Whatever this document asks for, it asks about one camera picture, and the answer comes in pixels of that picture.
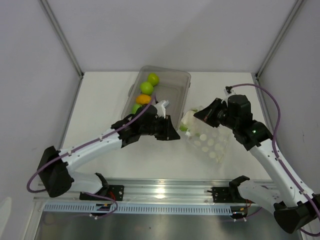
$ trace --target lime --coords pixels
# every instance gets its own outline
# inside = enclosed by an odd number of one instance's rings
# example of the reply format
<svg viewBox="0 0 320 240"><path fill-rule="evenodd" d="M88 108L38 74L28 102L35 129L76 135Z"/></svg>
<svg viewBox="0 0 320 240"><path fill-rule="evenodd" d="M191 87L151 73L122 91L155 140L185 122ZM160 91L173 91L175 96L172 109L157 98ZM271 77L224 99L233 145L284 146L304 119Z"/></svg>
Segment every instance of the lime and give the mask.
<svg viewBox="0 0 320 240"><path fill-rule="evenodd" d="M133 105L133 107L132 107L132 111L131 111L131 112L132 112L133 114L136 114L138 108L140 108L140 107L142 107L141 104L135 103L135 104Z"/></svg>
<svg viewBox="0 0 320 240"><path fill-rule="evenodd" d="M152 92L154 91L154 87L148 81L144 81L143 83L141 83L140 89L143 94L147 94L147 95L151 95Z"/></svg>
<svg viewBox="0 0 320 240"><path fill-rule="evenodd" d="M152 86L155 86L159 83L159 77L154 72L152 72L149 74L147 81L151 83Z"/></svg>

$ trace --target white tabletop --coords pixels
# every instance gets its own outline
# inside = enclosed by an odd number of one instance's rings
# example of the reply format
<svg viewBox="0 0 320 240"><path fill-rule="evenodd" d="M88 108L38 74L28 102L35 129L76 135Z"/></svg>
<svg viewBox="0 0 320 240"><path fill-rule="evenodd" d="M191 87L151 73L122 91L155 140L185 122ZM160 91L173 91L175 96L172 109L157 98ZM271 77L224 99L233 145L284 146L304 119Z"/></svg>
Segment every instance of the white tabletop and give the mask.
<svg viewBox="0 0 320 240"><path fill-rule="evenodd" d="M250 73L190 74L191 85L184 112L191 107L206 107L215 98L224 98L225 86L253 82ZM95 138L119 120L137 75L138 72L86 72L63 147ZM248 97L254 119L264 123L256 90L248 86L235 88L235 91ZM183 140L157 141L153 136L142 136L138 142L104 154L78 171L101 173L105 178L225 180L246 175L255 180L270 179L233 135L222 163L199 155L197 149Z"/></svg>

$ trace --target clear plastic container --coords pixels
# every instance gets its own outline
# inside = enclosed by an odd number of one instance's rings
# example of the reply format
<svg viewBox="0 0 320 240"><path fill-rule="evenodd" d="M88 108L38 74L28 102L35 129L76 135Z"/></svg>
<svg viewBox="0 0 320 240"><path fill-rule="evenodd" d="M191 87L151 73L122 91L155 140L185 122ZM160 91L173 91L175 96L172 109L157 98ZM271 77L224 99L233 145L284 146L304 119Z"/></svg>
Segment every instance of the clear plastic container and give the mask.
<svg viewBox="0 0 320 240"><path fill-rule="evenodd" d="M211 127L193 117L193 113L201 109L202 107L193 108L182 118L180 136L194 146L202 156L221 163L232 131L222 125Z"/></svg>
<svg viewBox="0 0 320 240"><path fill-rule="evenodd" d="M157 66L144 66L141 68L135 83L128 93L128 100L125 104L121 117L129 115L136 97L141 94L140 84L147 81L150 73L155 73L159 77L158 85L154 86L152 94L156 95L158 101L168 100L169 106L166 114L171 116L171 121L175 129L179 128L180 120L186 103L188 90L190 87L191 75L186 71L178 71Z"/></svg>

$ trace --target white wall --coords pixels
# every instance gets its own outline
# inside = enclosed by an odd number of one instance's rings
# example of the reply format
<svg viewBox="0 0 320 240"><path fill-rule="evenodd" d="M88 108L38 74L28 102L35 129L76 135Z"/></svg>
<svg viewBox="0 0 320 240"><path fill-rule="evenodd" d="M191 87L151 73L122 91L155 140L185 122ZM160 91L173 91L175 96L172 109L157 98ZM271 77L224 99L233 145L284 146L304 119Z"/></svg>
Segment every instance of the white wall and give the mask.
<svg viewBox="0 0 320 240"><path fill-rule="evenodd" d="M278 141L301 178L320 193L320 1L308 0L261 77L282 109ZM275 122L277 113L268 100Z"/></svg>
<svg viewBox="0 0 320 240"><path fill-rule="evenodd" d="M296 0L49 0L84 71L257 72Z"/></svg>
<svg viewBox="0 0 320 240"><path fill-rule="evenodd" d="M18 240L33 199L27 180L57 146L79 80L36 0L1 0L0 33L0 202L13 199L1 240Z"/></svg>

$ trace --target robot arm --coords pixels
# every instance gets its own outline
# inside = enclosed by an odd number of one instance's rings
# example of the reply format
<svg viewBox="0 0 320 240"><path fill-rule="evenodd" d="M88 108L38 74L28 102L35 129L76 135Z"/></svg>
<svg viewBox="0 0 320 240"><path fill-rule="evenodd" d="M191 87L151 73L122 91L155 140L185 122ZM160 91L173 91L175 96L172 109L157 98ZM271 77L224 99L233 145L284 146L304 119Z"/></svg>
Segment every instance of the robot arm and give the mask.
<svg viewBox="0 0 320 240"><path fill-rule="evenodd" d="M61 150L56 150L53 146L48 147L42 155L38 169L52 159L60 158L39 173L49 196L55 198L67 191L106 196L109 185L100 173L86 174L76 172L76 169L102 154L137 142L143 135L155 136L160 141L180 139L170 116L166 115L168 103L161 101L145 110L147 105L144 105L136 114L130 114L117 121L106 132L87 143Z"/></svg>
<svg viewBox="0 0 320 240"><path fill-rule="evenodd" d="M320 194L315 194L299 178L279 150L279 157L276 157L272 146L273 136L262 122L253 120L247 97L235 94L231 87L226 87L226 94L226 99L216 98L193 116L214 128L221 124L231 129L236 140L261 163L277 186L280 196L245 176L230 182L230 187L236 188L239 197L249 199L272 213L282 229L293 233L317 216L306 195L319 209ZM299 190L282 164L300 183L304 192Z"/></svg>

